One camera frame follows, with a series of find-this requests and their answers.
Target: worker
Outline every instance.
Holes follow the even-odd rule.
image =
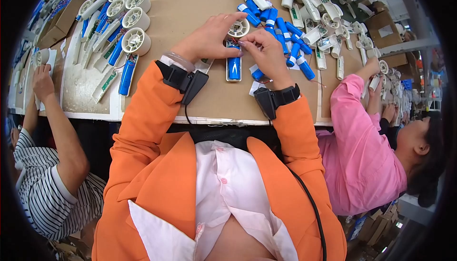
[[[188,132],[166,134],[183,94],[163,82],[158,65],[182,69],[201,58],[242,56],[223,40],[230,26],[245,17],[242,12],[210,17],[170,49],[174,60],[162,56],[141,76],[119,134],[113,135],[93,260],[318,261],[324,252],[327,260],[345,259],[345,235],[331,210],[303,95],[280,106],[273,120],[285,164],[253,137],[245,139],[242,150],[214,137],[195,143]],[[274,89],[295,86],[283,48],[270,33],[257,30],[239,44],[273,80]],[[288,167],[308,187],[320,219]]]
[[[379,72],[374,57],[345,77],[330,98],[334,132],[317,131],[325,181],[337,215],[371,210],[405,191],[418,194],[422,207],[431,206],[437,197],[438,178],[444,171],[444,163],[439,162],[441,120],[434,116],[409,123],[398,131],[393,151],[386,136],[378,132],[379,113],[370,117],[374,111],[365,112],[360,103],[365,83]]]
[[[50,240],[83,229],[103,210],[106,182],[89,172],[89,162],[75,129],[54,95],[51,65],[37,67],[22,129],[12,133],[16,189],[32,228]],[[35,95],[46,107],[57,150],[37,147]]]

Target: orange blazer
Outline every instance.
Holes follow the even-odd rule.
[[[94,234],[95,261],[148,260],[130,217],[129,199],[195,239],[195,146],[188,132],[166,134],[183,95],[162,80],[151,62],[125,111],[119,134],[113,135],[105,205]],[[302,178],[317,205],[327,260],[342,261],[346,239],[330,205],[308,101],[302,95],[279,107],[276,114],[273,125],[286,164]],[[247,146],[259,166],[271,211],[285,224],[299,260],[322,260],[316,216],[301,185],[266,144],[249,137]]]

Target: ear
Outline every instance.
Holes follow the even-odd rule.
[[[414,146],[414,151],[417,155],[423,156],[427,155],[430,151],[430,145],[426,143],[418,144]]]

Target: pink jacket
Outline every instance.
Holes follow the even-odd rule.
[[[337,215],[382,206],[406,190],[406,173],[380,135],[379,113],[368,115],[360,96],[363,79],[348,75],[334,90],[330,109],[334,132],[317,131],[330,203]]]

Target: black cable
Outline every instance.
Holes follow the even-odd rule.
[[[309,193],[309,191],[306,188],[305,183],[303,183],[302,179],[297,174],[295,174],[295,172],[293,170],[291,170],[289,167],[288,167],[288,169],[292,173],[292,175],[300,182],[306,195],[309,198],[309,201],[311,202],[311,205],[313,206],[314,214],[316,215],[317,226],[319,227],[320,242],[322,245],[322,261],[327,261],[327,246],[325,245],[325,238],[323,236],[322,223],[320,221],[320,216],[319,216],[319,212],[317,211],[316,203],[314,202],[313,197],[311,196],[311,193]]]
[[[191,120],[189,119],[189,116],[187,116],[187,105],[184,106],[184,114],[186,115],[187,122],[188,122],[190,125],[193,125],[193,124],[191,123]]]

